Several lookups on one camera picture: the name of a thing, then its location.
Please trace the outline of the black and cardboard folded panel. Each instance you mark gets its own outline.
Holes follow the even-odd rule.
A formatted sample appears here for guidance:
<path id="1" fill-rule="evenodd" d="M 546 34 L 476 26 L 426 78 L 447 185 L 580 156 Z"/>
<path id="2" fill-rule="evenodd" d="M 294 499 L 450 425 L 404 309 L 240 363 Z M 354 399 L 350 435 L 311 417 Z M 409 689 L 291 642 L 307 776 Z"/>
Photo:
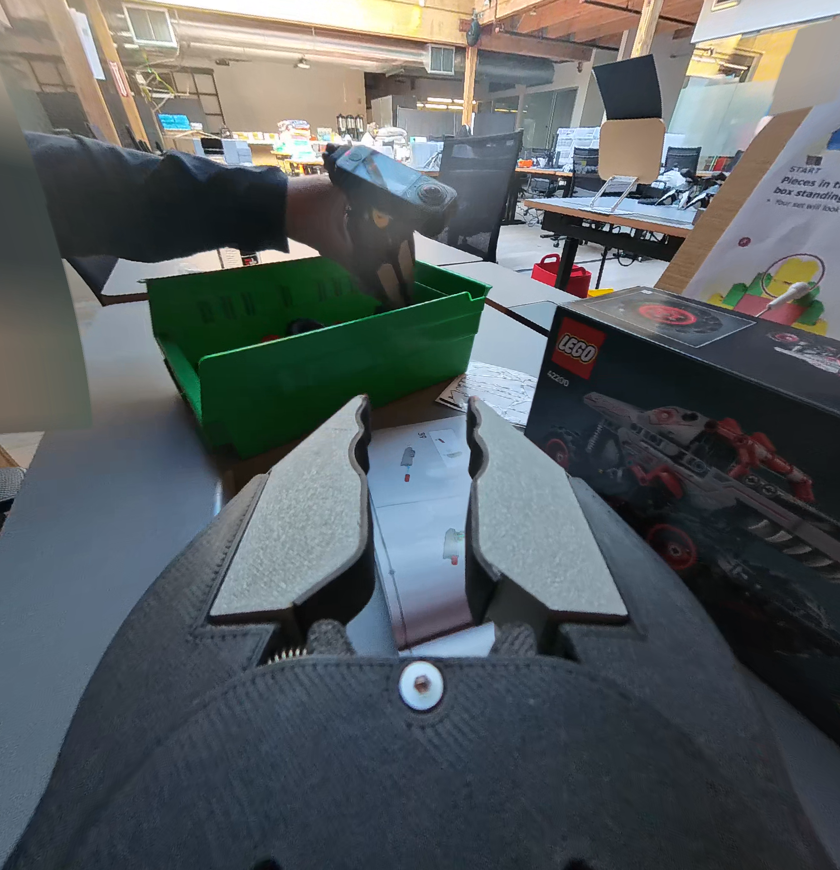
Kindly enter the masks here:
<path id="1" fill-rule="evenodd" d="M 599 176 L 650 184 L 663 162 L 666 127 L 652 54 L 593 68 L 603 102 Z"/>

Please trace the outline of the black lego set box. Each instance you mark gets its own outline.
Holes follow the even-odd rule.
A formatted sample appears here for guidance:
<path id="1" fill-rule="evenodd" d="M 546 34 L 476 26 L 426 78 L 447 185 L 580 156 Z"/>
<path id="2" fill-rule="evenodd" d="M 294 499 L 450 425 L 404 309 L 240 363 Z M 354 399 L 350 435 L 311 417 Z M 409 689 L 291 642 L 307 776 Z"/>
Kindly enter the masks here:
<path id="1" fill-rule="evenodd" d="M 840 745 L 840 341 L 662 290 L 579 299 L 525 433 Z"/>

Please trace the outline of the wooden support post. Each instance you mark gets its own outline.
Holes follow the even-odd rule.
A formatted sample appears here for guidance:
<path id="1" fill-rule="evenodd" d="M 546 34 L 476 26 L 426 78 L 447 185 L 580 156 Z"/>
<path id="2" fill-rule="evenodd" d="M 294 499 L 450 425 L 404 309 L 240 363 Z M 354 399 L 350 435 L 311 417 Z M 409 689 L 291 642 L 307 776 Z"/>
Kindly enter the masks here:
<path id="1" fill-rule="evenodd" d="M 463 73 L 463 108 L 462 108 L 462 128 L 464 132 L 471 133 L 473 122 L 473 102 L 475 82 L 478 68 L 478 41 L 481 37 L 482 29 L 478 20 L 478 14 L 472 14 L 469 28 L 466 31 L 466 51 Z"/>

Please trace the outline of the wooden office desk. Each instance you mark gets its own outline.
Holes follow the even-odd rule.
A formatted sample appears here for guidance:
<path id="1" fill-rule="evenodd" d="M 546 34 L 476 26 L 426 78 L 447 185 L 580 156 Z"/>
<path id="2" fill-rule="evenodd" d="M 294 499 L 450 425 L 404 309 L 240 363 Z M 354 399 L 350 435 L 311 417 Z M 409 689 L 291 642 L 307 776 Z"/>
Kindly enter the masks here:
<path id="1" fill-rule="evenodd" d="M 526 209 L 542 213 L 543 231 L 560 237 L 561 255 L 554 287 L 568 291 L 580 243 L 670 263 L 693 228 L 695 216 L 666 205 L 628 202 L 613 210 L 589 198 L 526 199 Z"/>

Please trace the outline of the wooden poster board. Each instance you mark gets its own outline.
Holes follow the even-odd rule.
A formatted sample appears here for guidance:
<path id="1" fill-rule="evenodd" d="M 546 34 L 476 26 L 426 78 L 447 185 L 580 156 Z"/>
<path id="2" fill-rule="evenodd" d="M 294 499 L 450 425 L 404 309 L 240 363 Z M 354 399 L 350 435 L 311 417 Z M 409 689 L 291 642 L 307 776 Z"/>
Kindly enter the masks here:
<path id="1" fill-rule="evenodd" d="M 681 294 L 752 195 L 811 108 L 772 116 L 753 138 L 738 164 L 669 263 L 655 288 Z"/>

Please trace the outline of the person's left hand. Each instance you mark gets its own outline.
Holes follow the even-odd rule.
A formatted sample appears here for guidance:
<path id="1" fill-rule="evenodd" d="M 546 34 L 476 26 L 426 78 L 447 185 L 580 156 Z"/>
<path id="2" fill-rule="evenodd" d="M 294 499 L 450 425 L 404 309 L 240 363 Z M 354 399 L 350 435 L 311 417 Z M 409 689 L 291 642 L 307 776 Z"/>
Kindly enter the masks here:
<path id="1" fill-rule="evenodd" d="M 354 265 L 345 195 L 325 175 L 289 178 L 284 212 L 287 239 L 344 268 Z"/>

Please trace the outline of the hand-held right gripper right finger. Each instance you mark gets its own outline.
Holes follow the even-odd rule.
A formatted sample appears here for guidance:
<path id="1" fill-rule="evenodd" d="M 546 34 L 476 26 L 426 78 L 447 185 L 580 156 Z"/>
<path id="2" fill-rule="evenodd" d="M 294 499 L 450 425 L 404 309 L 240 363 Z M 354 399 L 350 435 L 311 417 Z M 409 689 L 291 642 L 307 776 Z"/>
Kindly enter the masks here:
<path id="1" fill-rule="evenodd" d="M 478 397 L 466 412 L 465 595 L 477 625 L 623 624 L 568 473 Z"/>

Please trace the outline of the white sticker sheet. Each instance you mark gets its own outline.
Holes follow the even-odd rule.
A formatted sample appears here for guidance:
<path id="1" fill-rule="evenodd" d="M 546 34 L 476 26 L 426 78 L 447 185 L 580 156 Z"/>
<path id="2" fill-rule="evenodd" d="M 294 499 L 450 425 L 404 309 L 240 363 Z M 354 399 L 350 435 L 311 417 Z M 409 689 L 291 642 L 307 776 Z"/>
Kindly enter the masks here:
<path id="1" fill-rule="evenodd" d="M 469 399 L 477 397 L 513 426 L 524 429 L 536 384 L 535 376 L 470 360 L 466 372 L 451 381 L 436 402 L 465 412 Z"/>

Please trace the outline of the person's left forearm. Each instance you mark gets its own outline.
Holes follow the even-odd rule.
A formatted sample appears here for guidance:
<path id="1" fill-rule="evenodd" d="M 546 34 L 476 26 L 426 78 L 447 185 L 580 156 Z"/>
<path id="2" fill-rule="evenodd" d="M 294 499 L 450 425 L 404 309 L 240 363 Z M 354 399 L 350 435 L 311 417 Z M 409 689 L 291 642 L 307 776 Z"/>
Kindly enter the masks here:
<path id="1" fill-rule="evenodd" d="M 23 136 L 62 258 L 155 263 L 227 247 L 289 249 L 279 169 L 155 156 L 83 136 Z"/>

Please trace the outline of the black mesh office chair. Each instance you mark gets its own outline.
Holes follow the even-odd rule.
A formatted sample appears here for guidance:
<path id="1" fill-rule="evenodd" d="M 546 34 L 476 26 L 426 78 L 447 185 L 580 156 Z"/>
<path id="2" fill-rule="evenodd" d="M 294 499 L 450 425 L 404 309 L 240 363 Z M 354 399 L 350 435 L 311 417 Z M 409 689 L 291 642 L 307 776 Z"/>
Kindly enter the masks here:
<path id="1" fill-rule="evenodd" d="M 445 138 L 437 180 L 456 190 L 458 198 L 439 242 L 497 261 L 502 215 L 522 144 L 522 130 Z"/>

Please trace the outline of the white instruction booklet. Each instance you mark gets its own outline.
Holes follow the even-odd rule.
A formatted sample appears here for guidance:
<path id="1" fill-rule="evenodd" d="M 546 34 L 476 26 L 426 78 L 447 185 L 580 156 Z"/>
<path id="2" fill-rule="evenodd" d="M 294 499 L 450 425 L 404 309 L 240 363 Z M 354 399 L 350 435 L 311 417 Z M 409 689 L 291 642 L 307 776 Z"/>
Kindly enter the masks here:
<path id="1" fill-rule="evenodd" d="M 465 592 L 471 478 L 463 416 L 377 430 L 368 485 L 376 567 L 395 645 L 415 658 L 484 657 Z"/>

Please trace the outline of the white instruction poster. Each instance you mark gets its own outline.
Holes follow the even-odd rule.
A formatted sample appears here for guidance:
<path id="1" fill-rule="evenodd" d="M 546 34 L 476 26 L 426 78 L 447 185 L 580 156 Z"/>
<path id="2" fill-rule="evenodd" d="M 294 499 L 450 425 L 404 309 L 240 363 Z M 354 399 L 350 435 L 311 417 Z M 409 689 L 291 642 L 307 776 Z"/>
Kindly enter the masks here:
<path id="1" fill-rule="evenodd" d="M 840 340 L 840 95 L 806 116 L 684 295 Z"/>

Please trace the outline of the silver ceiling air duct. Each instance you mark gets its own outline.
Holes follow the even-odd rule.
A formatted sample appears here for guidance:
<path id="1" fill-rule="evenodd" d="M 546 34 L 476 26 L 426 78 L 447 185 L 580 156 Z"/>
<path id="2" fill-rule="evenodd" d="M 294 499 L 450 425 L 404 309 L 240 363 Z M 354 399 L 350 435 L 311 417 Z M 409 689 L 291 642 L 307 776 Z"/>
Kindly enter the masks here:
<path id="1" fill-rule="evenodd" d="M 181 51 L 193 58 L 228 63 L 265 61 L 335 64 L 387 76 L 417 74 L 454 79 L 466 68 L 466 49 L 439 43 L 362 36 L 334 30 L 262 28 L 221 20 L 171 20 Z"/>

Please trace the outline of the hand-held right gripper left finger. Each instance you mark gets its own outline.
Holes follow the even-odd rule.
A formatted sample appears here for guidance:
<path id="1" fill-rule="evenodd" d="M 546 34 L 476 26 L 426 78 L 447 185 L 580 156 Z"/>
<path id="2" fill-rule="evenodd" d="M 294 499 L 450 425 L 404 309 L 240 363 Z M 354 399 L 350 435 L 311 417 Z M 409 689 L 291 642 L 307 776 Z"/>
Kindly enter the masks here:
<path id="1" fill-rule="evenodd" d="M 275 464 L 209 610 L 217 624 L 346 625 L 375 586 L 370 400 L 352 397 Z"/>

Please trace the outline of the green plastic bin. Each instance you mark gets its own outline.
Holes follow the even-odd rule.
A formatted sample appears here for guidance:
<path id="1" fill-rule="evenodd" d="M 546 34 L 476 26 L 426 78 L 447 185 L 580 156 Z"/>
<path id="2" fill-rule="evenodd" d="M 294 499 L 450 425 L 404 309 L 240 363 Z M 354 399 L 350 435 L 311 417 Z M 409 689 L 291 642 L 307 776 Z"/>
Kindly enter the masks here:
<path id="1" fill-rule="evenodd" d="M 382 406 L 464 372 L 490 287 L 415 266 L 414 305 L 389 311 L 319 256 L 148 280 L 154 339 L 206 445 L 247 459 L 351 397 Z M 297 318 L 325 327 L 285 336 Z"/>

